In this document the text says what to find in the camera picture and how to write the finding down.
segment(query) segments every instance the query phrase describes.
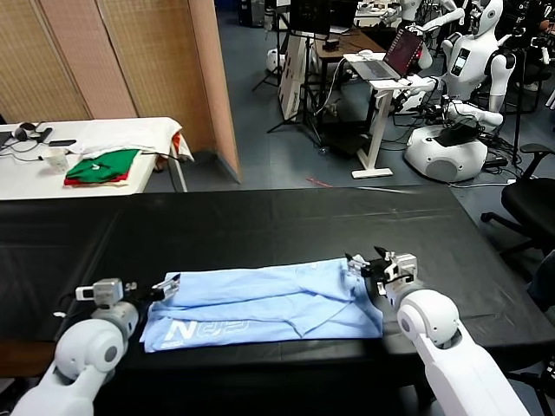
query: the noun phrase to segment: office chair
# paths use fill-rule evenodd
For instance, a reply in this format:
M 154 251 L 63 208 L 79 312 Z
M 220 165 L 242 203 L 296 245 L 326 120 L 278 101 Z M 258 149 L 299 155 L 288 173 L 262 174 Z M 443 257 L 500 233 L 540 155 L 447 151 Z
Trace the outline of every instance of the office chair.
M 524 145 L 520 151 L 533 154 L 534 159 L 522 174 L 522 178 L 506 186 L 501 194 L 501 203 L 518 223 L 494 212 L 484 212 L 480 219 L 484 223 L 493 219 L 530 238 L 525 243 L 501 252 L 501 256 L 509 256 L 531 248 L 540 249 L 547 256 L 555 249 L 555 179 L 533 179 L 532 175 L 539 162 L 545 156 L 555 155 L 555 152 L 538 144 Z

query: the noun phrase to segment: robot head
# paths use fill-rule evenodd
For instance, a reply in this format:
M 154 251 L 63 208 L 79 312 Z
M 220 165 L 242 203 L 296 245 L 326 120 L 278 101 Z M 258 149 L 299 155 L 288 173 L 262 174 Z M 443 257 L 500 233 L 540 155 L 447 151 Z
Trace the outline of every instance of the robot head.
M 480 37 L 486 32 L 494 32 L 503 12 L 503 0 L 477 0 L 470 12 L 472 34 Z

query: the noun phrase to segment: white cloth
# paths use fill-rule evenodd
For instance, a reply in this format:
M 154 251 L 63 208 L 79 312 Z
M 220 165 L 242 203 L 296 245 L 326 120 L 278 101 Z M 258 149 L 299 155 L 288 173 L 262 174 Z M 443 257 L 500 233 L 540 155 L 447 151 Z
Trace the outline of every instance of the white cloth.
M 104 153 L 126 149 L 168 154 L 172 137 L 181 125 L 169 117 L 125 120 L 92 120 L 69 146 L 72 153 L 84 159 L 94 159 Z M 180 141 L 180 154 L 193 160 L 184 140 Z

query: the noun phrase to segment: green cloth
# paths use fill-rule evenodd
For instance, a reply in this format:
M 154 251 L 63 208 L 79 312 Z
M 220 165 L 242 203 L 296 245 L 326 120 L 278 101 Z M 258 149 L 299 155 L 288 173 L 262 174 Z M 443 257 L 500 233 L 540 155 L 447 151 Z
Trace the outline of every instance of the green cloth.
M 138 152 L 136 149 L 118 150 L 104 153 L 96 159 L 84 159 L 67 173 L 66 178 L 87 184 L 108 182 L 129 172 Z

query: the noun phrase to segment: blue shirt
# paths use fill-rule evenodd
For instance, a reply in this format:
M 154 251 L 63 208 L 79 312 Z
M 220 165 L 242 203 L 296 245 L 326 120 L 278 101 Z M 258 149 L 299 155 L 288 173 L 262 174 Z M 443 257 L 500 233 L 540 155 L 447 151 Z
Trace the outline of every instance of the blue shirt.
M 168 273 L 167 278 L 175 276 Z M 141 337 L 147 352 L 243 342 L 378 338 L 382 312 L 347 260 L 180 273 Z

